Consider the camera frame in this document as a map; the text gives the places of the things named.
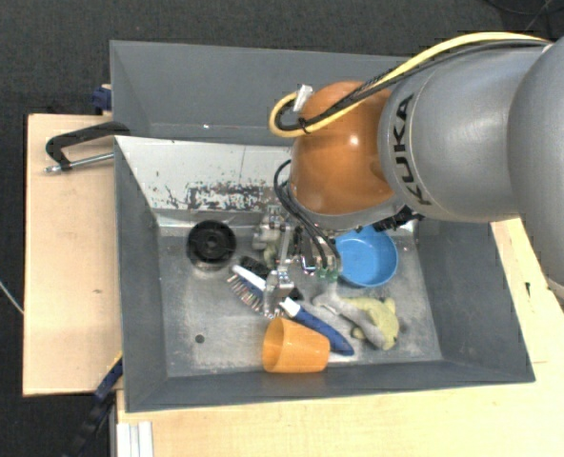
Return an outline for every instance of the gray bin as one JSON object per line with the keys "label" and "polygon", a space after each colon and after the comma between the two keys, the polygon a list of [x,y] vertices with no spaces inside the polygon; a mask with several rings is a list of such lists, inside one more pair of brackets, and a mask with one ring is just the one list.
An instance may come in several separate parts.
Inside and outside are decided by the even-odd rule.
{"label": "gray bin", "polygon": [[[197,150],[204,160],[216,147],[195,149],[194,142],[286,150],[289,144],[266,128],[278,98],[300,83],[319,87],[340,79],[364,80],[401,61],[113,42],[113,114],[133,135],[173,139],[161,146],[193,155]],[[235,228],[236,255],[251,253],[251,227],[258,216],[236,221],[231,219],[238,212],[217,211],[216,206],[204,211],[184,209],[182,201],[156,205],[149,181],[160,181],[164,188],[167,178],[187,166],[163,160],[153,143],[138,149],[144,154],[129,157],[129,145],[127,139],[115,144],[128,411],[534,380],[490,227],[428,220],[393,234],[398,271],[390,283],[365,293],[396,301],[402,330],[395,348],[364,345],[352,359],[332,356],[318,374],[264,372],[258,362],[266,319],[225,291],[226,271],[203,273],[189,263],[185,251],[191,226],[212,214]],[[177,194],[170,191],[173,198]],[[315,289],[309,280],[301,288],[308,298]],[[356,288],[342,290],[358,294]],[[306,308],[339,323],[323,308],[309,302]],[[341,322],[342,332],[349,329]]]}

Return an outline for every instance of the blue bowl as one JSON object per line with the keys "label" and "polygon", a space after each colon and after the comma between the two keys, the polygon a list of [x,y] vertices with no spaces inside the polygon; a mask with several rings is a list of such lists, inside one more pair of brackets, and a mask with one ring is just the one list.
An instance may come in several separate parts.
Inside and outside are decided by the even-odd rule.
{"label": "blue bowl", "polygon": [[360,288],[373,288],[390,281],[396,273],[398,252],[385,231],[372,226],[344,233],[335,239],[343,265],[339,277]]}

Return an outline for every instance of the black cable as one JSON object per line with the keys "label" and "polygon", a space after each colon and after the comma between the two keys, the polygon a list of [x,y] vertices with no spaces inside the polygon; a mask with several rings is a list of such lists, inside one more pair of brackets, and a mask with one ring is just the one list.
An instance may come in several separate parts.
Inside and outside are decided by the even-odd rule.
{"label": "black cable", "polygon": [[342,109],[346,109],[347,107],[350,107],[351,105],[360,102],[366,98],[368,98],[371,95],[376,94],[377,92],[385,89],[385,88],[389,88],[392,85],[395,85],[397,83],[399,83],[400,81],[409,78],[410,76],[413,76],[417,73],[419,73],[420,71],[423,70],[427,70],[428,68],[431,68],[433,66],[437,66],[443,62],[449,61],[451,59],[455,59],[458,58],[460,56],[465,56],[467,54],[472,54],[474,52],[481,52],[484,50],[493,50],[493,49],[501,49],[501,48],[516,48],[516,47],[543,47],[548,45],[548,43],[543,42],[543,41],[524,41],[521,39],[510,39],[510,40],[504,40],[504,41],[495,41],[495,42],[490,42],[490,43],[484,43],[484,44],[478,44],[478,45],[473,45],[467,48],[462,48],[459,50],[455,50],[454,52],[449,52],[443,55],[438,55],[435,56],[433,59],[431,59],[430,61],[427,61],[411,70],[408,70],[404,73],[399,74],[398,76],[395,76],[394,78],[392,78],[391,80],[388,80],[380,85],[377,85],[375,87],[371,87],[368,89],[365,89],[368,85],[368,83],[375,83],[377,81],[379,81],[381,78],[383,78],[386,74],[388,74],[388,71],[386,71],[385,73],[381,73],[377,76],[375,76],[374,78],[371,78],[368,82],[366,82],[365,84],[360,85],[360,87],[358,87],[357,89],[351,91],[349,94],[347,94],[346,96],[344,96],[343,98],[341,98],[339,101],[337,101],[335,104],[333,104],[332,106],[330,106],[328,109],[324,110],[323,112],[321,112],[318,115],[315,115],[314,117],[312,117],[311,119],[303,119],[302,123],[300,125],[297,124],[289,124],[289,125],[284,125],[282,124],[282,115],[284,115],[284,113],[286,113],[287,110],[289,110],[292,107],[293,102],[290,102],[286,105],[284,105],[284,107],[282,107],[280,109],[280,111],[277,113],[277,115],[274,118],[274,122],[275,125],[284,131],[295,131],[298,129],[303,129],[305,130],[305,127],[308,126],[312,126],[317,124],[318,122],[330,117],[331,115],[334,115],[335,113],[338,113],[339,111],[341,111]]}
{"label": "black cable", "polygon": [[119,358],[93,393],[93,406],[79,431],[62,457],[85,457],[100,428],[106,422],[114,405],[112,387],[123,374],[123,360]]}
{"label": "black cable", "polygon": [[315,243],[316,248],[318,249],[318,253],[322,258],[323,268],[326,268],[328,266],[328,262],[324,249],[322,248],[320,242],[318,241],[318,237],[320,237],[331,249],[332,254],[337,259],[337,262],[341,262],[341,255],[339,254],[339,251],[337,250],[337,247],[335,246],[334,242],[316,224],[314,224],[303,211],[301,211],[301,208],[296,204],[296,202],[292,198],[292,195],[288,192],[288,183],[289,183],[288,180],[282,183],[281,185],[279,184],[280,172],[282,172],[282,170],[290,163],[291,163],[290,159],[285,163],[283,163],[276,170],[275,175],[273,176],[273,190],[276,196],[278,197],[280,204],[282,204],[282,207],[284,207],[284,209],[286,209],[286,211],[290,215],[292,215],[296,220],[298,220],[301,223],[304,230],[308,233],[312,241]]}
{"label": "black cable", "polygon": [[499,3],[495,2],[494,0],[480,0],[480,1],[488,4],[491,7],[494,7],[495,9],[500,10],[500,11],[504,11],[504,12],[507,12],[507,13],[514,13],[515,15],[529,16],[529,17],[534,17],[537,13],[540,13],[540,16],[553,15],[554,13],[558,13],[558,12],[564,10],[564,4],[563,4],[563,5],[555,8],[555,9],[543,11],[543,9],[546,9],[546,6],[549,5],[546,0],[544,1],[544,6],[542,6],[538,12],[511,9],[509,7],[505,7],[505,6],[500,5]]}

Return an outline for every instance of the toothbrush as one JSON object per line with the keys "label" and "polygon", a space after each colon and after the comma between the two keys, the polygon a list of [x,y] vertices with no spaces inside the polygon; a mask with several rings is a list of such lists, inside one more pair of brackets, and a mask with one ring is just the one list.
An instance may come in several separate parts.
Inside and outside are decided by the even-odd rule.
{"label": "toothbrush", "polygon": [[331,342],[331,350],[333,352],[337,352],[342,355],[354,354],[353,347],[341,333],[329,324],[313,316],[291,298],[287,297],[280,303],[280,307],[282,307],[295,322],[298,322],[307,328],[311,328],[312,330],[315,330],[327,337],[329,342]]}

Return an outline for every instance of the white object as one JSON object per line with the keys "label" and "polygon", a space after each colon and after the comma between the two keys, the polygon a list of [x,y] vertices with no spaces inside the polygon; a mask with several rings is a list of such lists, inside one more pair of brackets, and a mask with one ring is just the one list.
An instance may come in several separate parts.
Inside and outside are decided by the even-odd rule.
{"label": "white object", "polygon": [[117,457],[154,457],[152,423],[117,424]]}
{"label": "white object", "polygon": [[130,424],[117,424],[117,457],[131,457]]}
{"label": "white object", "polygon": [[280,303],[280,307],[282,307],[291,318],[297,316],[297,313],[301,309],[301,305],[295,302],[292,298],[288,296],[284,299],[282,303]]}
{"label": "white object", "polygon": [[233,266],[232,267],[233,273],[237,274],[239,277],[248,281],[251,285],[255,288],[259,289],[260,291],[265,291],[265,286],[267,285],[266,281],[254,274],[252,271],[242,268],[241,266]]}
{"label": "white object", "polygon": [[298,113],[303,109],[305,102],[308,101],[313,95],[313,88],[309,85],[301,85],[299,91],[297,92],[297,97],[294,99],[294,104],[292,105],[292,111]]}
{"label": "white object", "polygon": [[140,457],[153,457],[151,422],[140,422],[138,424],[138,441]]}

